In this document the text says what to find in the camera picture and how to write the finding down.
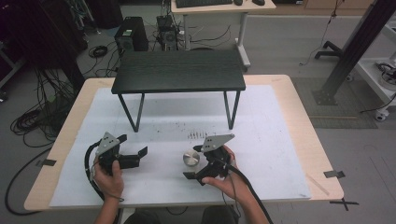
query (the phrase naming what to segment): table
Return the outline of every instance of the table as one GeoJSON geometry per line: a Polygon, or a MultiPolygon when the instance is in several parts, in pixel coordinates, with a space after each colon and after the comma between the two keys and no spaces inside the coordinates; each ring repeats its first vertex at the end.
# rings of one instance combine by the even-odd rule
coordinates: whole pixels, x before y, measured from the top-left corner
{"type": "Polygon", "coordinates": [[[137,133],[145,93],[223,91],[227,120],[233,128],[239,95],[246,89],[235,50],[193,50],[135,52],[127,50],[111,89],[120,98],[122,107],[137,133]],[[233,114],[230,117],[227,91],[236,91],[233,114]],[[141,94],[136,124],[123,94],[141,94]]]}
{"type": "Polygon", "coordinates": [[[188,17],[191,14],[207,14],[207,13],[241,13],[241,27],[239,30],[239,36],[236,39],[236,46],[238,48],[238,51],[240,53],[243,65],[248,69],[250,67],[250,61],[248,59],[248,55],[245,51],[244,47],[244,37],[245,37],[245,29],[248,21],[248,13],[249,12],[254,12],[254,11],[263,11],[263,10],[269,10],[269,9],[275,9],[276,6],[271,0],[265,0],[265,5],[264,6],[257,6],[252,2],[252,0],[244,0],[244,3],[242,6],[237,6],[235,4],[229,4],[229,5],[219,5],[219,6],[209,6],[209,7],[181,7],[177,8],[176,7],[176,0],[172,0],[171,2],[172,5],[172,12],[175,14],[181,14],[183,15],[183,21],[184,21],[184,40],[185,40],[185,49],[189,50],[191,49],[190,47],[190,40],[189,40],[189,22],[188,22],[188,17]]]}
{"type": "MultiPolygon", "coordinates": [[[[286,75],[247,75],[244,76],[244,79],[248,85],[271,85],[273,87],[300,164],[305,172],[306,182],[311,191],[310,201],[342,199],[344,192],[338,179],[336,177],[326,178],[323,174],[323,172],[331,171],[332,166],[290,78],[286,75]]],[[[43,166],[41,169],[25,201],[26,209],[50,209],[50,200],[57,186],[64,160],[74,144],[93,97],[99,88],[110,88],[113,83],[113,77],[86,80],[48,155],[48,159],[54,160],[56,163],[54,166],[43,166]]]]}

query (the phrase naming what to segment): metal leg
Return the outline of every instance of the metal leg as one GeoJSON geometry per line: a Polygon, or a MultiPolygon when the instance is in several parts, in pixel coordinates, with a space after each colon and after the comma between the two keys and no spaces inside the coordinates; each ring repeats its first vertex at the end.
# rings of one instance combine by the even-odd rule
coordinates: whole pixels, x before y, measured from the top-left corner
{"type": "Polygon", "coordinates": [[[189,26],[187,25],[188,15],[183,15],[184,21],[184,50],[190,50],[190,39],[189,39],[189,26]]]}
{"type": "Polygon", "coordinates": [[[142,97],[140,98],[139,112],[137,113],[136,125],[134,125],[134,121],[132,120],[132,117],[131,117],[131,114],[129,113],[128,107],[126,106],[125,101],[122,98],[122,94],[119,94],[119,98],[120,98],[122,107],[125,110],[126,117],[128,117],[128,120],[131,123],[132,128],[134,129],[134,132],[137,133],[139,131],[140,118],[142,116],[143,103],[145,101],[145,93],[142,93],[142,97]]]}
{"type": "Polygon", "coordinates": [[[230,118],[230,109],[228,108],[227,91],[224,92],[225,111],[227,113],[228,128],[230,130],[233,128],[233,123],[235,122],[236,109],[238,108],[240,94],[241,94],[241,91],[236,92],[235,102],[233,104],[233,116],[230,118]]]}
{"type": "Polygon", "coordinates": [[[244,47],[244,37],[245,37],[245,30],[248,21],[248,13],[244,12],[241,16],[241,28],[239,29],[239,36],[236,39],[236,46],[238,48],[239,54],[241,55],[242,62],[246,68],[250,67],[250,61],[248,60],[247,52],[245,51],[244,47]]]}

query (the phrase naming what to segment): hand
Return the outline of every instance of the hand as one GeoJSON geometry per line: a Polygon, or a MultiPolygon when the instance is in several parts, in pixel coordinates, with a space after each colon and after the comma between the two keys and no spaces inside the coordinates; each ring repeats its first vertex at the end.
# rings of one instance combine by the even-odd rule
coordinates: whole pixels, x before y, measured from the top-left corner
{"type": "Polygon", "coordinates": [[[105,169],[99,165],[97,158],[94,164],[95,176],[93,179],[99,189],[105,194],[105,198],[108,198],[108,196],[120,198],[124,187],[120,163],[118,161],[113,161],[113,176],[106,173],[105,169]]]}
{"type": "MultiPolygon", "coordinates": [[[[227,146],[223,147],[231,156],[230,164],[233,164],[233,167],[237,169],[238,167],[236,166],[235,155],[227,146]]],[[[208,176],[203,178],[202,182],[220,189],[228,197],[236,199],[240,203],[245,200],[250,200],[252,197],[252,194],[244,180],[235,173],[227,175],[223,180],[208,176]]]]}

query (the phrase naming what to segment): gray floor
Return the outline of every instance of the gray floor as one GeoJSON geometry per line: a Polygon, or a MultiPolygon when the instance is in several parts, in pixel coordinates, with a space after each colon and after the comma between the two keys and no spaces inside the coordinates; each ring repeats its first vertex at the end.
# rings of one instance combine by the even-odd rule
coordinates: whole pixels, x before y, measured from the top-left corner
{"type": "MultiPolygon", "coordinates": [[[[143,13],[146,29],[150,40],[156,15],[160,15],[159,7],[147,8],[123,7],[124,16],[140,16],[143,13]]],[[[360,18],[344,17],[332,21],[325,39],[331,40],[342,47],[360,18]]],[[[305,63],[311,51],[320,45],[328,17],[249,17],[246,30],[245,47],[251,61],[247,74],[287,74],[291,77],[328,77],[337,60],[335,58],[310,59],[305,63]]],[[[222,35],[227,25],[192,28],[194,39],[213,38],[222,35]]],[[[231,40],[216,49],[232,49],[233,39],[237,37],[238,25],[231,27],[231,40]]],[[[106,45],[113,41],[113,31],[103,31],[101,35],[89,34],[89,48],[106,45]]],[[[217,45],[226,40],[227,35],[218,42],[208,41],[207,45],[217,45]]],[[[394,46],[380,36],[367,51],[364,57],[388,57],[395,50],[394,46]]],[[[107,55],[95,69],[106,68],[110,59],[107,55]]],[[[78,65],[82,72],[88,71],[94,60],[82,52],[78,57],[78,65]]],[[[364,82],[350,82],[354,92],[367,108],[381,105],[381,101],[364,82]]],[[[0,170],[2,181],[0,190],[5,196],[7,185],[12,176],[22,166],[46,147],[31,148],[24,145],[22,137],[9,130],[11,122],[28,108],[36,104],[36,79],[29,67],[25,67],[3,88],[9,100],[0,104],[0,141],[2,143],[2,162],[0,170]]],[[[326,153],[337,171],[344,171],[345,178],[340,183],[348,202],[360,205],[349,205],[346,211],[341,204],[329,202],[308,203],[266,203],[275,223],[394,223],[396,220],[396,152],[394,136],[396,135],[396,115],[394,108],[389,109],[387,120],[376,122],[376,130],[328,130],[316,129],[318,137],[326,153]]],[[[26,141],[33,145],[46,143],[40,131],[26,136],[26,141]]],[[[23,203],[40,168],[33,165],[27,167],[15,181],[11,189],[10,205],[23,212],[23,203]]],[[[178,212],[182,208],[171,208],[178,212]]],[[[173,217],[164,208],[155,209],[163,223],[200,223],[202,207],[192,207],[185,214],[173,217]]],[[[98,210],[47,211],[27,217],[11,215],[2,203],[0,205],[0,223],[90,223],[94,221],[98,210]]]]}

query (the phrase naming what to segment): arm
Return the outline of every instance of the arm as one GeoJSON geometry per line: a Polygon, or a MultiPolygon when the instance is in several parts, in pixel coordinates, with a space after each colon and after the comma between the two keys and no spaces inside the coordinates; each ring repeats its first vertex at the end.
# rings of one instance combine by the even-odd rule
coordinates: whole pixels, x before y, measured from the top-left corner
{"type": "MultiPolygon", "coordinates": [[[[233,152],[226,146],[224,146],[224,148],[228,151],[228,153],[230,153],[231,160],[235,161],[235,155],[233,154],[233,152]]],[[[231,173],[230,175],[227,175],[227,177],[223,180],[219,180],[213,177],[205,177],[202,181],[208,185],[212,185],[220,189],[230,198],[236,199],[241,204],[242,209],[244,210],[247,217],[248,223],[268,223],[264,212],[260,208],[253,194],[248,189],[248,186],[239,175],[231,173]]]]}
{"type": "Polygon", "coordinates": [[[120,197],[123,191],[123,180],[118,161],[113,161],[112,171],[113,176],[107,175],[99,163],[95,162],[94,180],[99,189],[105,194],[105,201],[94,222],[95,224],[113,223],[119,209],[120,197]]]}

